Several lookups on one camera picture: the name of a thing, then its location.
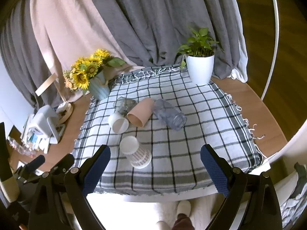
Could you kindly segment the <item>pink plastic cup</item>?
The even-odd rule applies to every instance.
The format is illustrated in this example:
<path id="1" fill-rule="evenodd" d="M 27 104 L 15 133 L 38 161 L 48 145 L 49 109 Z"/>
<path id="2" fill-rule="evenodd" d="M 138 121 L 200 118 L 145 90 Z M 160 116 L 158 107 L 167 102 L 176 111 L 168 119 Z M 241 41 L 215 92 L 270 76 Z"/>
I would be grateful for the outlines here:
<path id="1" fill-rule="evenodd" d="M 152 115 L 154 101 L 151 98 L 145 98 L 133 107 L 127 114 L 129 122 L 135 127 L 144 127 Z"/>

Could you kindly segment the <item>white slipper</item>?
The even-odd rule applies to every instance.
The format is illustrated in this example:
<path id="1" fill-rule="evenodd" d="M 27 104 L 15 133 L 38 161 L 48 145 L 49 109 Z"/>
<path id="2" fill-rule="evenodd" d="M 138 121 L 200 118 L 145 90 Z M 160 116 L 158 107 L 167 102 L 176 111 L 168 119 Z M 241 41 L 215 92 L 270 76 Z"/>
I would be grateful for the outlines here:
<path id="1" fill-rule="evenodd" d="M 176 216 L 177 218 L 181 216 L 189 217 L 191 214 L 191 203 L 188 200 L 182 200 L 178 203 Z"/>

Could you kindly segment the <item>grey white desk device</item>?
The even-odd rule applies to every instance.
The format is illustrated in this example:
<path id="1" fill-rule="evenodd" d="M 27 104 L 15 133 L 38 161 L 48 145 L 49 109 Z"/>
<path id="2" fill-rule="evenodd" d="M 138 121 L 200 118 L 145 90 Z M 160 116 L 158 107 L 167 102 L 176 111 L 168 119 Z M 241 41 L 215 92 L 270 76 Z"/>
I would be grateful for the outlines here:
<path id="1" fill-rule="evenodd" d="M 59 115 L 50 106 L 45 105 L 36 114 L 30 114 L 21 134 L 22 143 L 33 150 L 47 154 L 51 144 L 58 144 L 65 125 L 59 123 Z"/>

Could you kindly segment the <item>grey curtain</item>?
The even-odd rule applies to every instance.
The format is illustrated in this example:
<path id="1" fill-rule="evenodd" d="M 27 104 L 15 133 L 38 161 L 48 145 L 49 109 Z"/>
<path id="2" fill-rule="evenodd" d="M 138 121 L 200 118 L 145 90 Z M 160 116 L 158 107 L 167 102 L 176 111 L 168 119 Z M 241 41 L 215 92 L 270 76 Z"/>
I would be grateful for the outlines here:
<path id="1" fill-rule="evenodd" d="M 209 28 L 220 44 L 213 75 L 246 82 L 248 56 L 237 0 L 92 0 L 125 55 L 140 67 L 180 62 L 177 50 L 190 28 Z M 30 0 L 1 0 L 1 56 L 17 90 L 34 109 L 57 106 L 54 87 L 36 89 L 49 77 L 36 41 Z"/>

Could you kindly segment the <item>black white checkered cloth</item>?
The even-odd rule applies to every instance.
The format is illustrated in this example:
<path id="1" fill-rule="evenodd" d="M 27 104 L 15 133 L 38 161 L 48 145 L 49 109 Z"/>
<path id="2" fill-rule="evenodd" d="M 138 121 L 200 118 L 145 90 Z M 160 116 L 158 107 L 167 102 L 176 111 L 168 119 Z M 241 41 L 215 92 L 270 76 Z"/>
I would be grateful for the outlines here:
<path id="1" fill-rule="evenodd" d="M 166 195 L 207 187 L 211 179 L 200 159 L 205 144 L 244 172 L 264 160 L 240 107 L 213 81 L 197 86 L 186 70 L 147 67 L 115 77 L 109 87 L 106 99 L 91 100 L 72 153 L 75 165 L 81 166 L 101 145 L 110 147 L 110 162 L 95 188 L 98 193 Z M 117 135 L 109 127 L 108 117 L 121 97 L 137 102 L 147 97 L 164 99 L 185 114 L 187 123 L 176 131 L 152 116 L 144 127 L 129 126 Z M 120 141 L 126 136 L 136 137 L 151 151 L 147 167 L 133 168 L 120 152 Z"/>

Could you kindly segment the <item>smoky grey glass cup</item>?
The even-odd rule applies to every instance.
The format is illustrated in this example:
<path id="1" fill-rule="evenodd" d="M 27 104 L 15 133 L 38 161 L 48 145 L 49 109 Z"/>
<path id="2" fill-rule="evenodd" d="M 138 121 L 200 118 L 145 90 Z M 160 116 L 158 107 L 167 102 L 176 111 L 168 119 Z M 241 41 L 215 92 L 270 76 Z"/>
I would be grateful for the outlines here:
<path id="1" fill-rule="evenodd" d="M 113 103 L 115 112 L 120 113 L 122 116 L 126 116 L 136 105 L 135 100 L 125 97 L 120 97 Z"/>

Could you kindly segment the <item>white plant pot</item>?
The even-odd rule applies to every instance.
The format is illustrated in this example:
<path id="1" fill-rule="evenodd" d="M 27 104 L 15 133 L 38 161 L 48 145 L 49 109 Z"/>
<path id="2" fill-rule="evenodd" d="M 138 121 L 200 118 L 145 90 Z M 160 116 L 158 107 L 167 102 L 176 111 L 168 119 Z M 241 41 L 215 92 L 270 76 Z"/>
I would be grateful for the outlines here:
<path id="1" fill-rule="evenodd" d="M 214 67 L 214 57 L 187 57 L 187 69 L 192 83 L 202 86 L 210 82 Z"/>

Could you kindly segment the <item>green pothos plant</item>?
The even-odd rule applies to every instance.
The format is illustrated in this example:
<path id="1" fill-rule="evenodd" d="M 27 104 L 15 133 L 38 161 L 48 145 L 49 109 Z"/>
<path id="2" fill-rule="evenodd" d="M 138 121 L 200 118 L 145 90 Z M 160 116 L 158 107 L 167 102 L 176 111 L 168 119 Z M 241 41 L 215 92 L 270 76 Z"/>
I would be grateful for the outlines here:
<path id="1" fill-rule="evenodd" d="M 215 54 L 219 42 L 209 34 L 209 28 L 200 28 L 198 31 L 190 28 L 193 36 L 187 39 L 185 44 L 178 48 L 178 54 L 182 55 L 180 68 L 187 65 L 187 57 L 211 57 Z"/>

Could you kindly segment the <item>blue ribbed flower pot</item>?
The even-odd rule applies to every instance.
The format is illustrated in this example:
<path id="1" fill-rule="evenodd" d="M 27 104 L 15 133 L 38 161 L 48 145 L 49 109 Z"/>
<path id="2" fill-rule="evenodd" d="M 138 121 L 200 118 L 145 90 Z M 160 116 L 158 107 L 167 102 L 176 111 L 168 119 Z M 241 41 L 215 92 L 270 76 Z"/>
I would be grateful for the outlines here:
<path id="1" fill-rule="evenodd" d="M 88 91 L 97 100 L 104 100 L 109 96 L 110 88 L 103 70 L 89 80 Z"/>

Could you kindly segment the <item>white ceramic cup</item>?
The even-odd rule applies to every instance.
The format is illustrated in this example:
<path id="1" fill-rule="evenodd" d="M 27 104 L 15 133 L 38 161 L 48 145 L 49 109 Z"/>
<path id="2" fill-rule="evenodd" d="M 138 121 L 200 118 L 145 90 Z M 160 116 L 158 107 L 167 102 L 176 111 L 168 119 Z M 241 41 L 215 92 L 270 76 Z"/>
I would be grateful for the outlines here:
<path id="1" fill-rule="evenodd" d="M 123 134 L 129 128 L 129 121 L 118 112 L 114 112 L 108 117 L 108 124 L 116 134 Z"/>

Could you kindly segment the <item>houndstooth paper cup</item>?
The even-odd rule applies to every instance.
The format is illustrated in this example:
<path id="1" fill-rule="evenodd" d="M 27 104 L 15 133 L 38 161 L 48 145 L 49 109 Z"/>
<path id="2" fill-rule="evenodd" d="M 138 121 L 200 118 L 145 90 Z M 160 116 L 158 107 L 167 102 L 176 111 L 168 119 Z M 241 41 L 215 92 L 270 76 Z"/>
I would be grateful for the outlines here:
<path id="1" fill-rule="evenodd" d="M 152 159 L 151 151 L 143 148 L 135 136 L 123 138 L 120 142 L 120 151 L 136 169 L 147 167 Z"/>

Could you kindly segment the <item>pink curtain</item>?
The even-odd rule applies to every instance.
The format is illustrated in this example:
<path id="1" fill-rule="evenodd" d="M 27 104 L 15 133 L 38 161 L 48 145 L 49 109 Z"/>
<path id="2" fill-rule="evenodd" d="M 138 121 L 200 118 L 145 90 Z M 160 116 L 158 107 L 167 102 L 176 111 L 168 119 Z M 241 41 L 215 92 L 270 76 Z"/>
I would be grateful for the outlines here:
<path id="1" fill-rule="evenodd" d="M 82 96 L 64 85 L 63 72 L 79 57 L 106 49 L 125 61 L 121 67 L 106 69 L 106 78 L 141 67 L 129 60 L 92 0 L 30 0 L 30 15 L 36 41 L 51 73 L 58 76 L 59 88 L 70 102 Z"/>

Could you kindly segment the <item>yellow sunflower bouquet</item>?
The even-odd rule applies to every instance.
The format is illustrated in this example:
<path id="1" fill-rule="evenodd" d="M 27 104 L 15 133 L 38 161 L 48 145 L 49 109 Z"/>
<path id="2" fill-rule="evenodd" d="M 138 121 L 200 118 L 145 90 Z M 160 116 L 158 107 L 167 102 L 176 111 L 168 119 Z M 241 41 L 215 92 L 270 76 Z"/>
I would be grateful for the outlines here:
<path id="1" fill-rule="evenodd" d="M 86 91 L 91 80 L 103 71 L 104 67 L 121 67 L 124 64 L 124 60 L 112 56 L 110 51 L 97 49 L 89 57 L 79 57 L 71 65 L 71 69 L 63 72 L 65 87 L 71 91 Z"/>

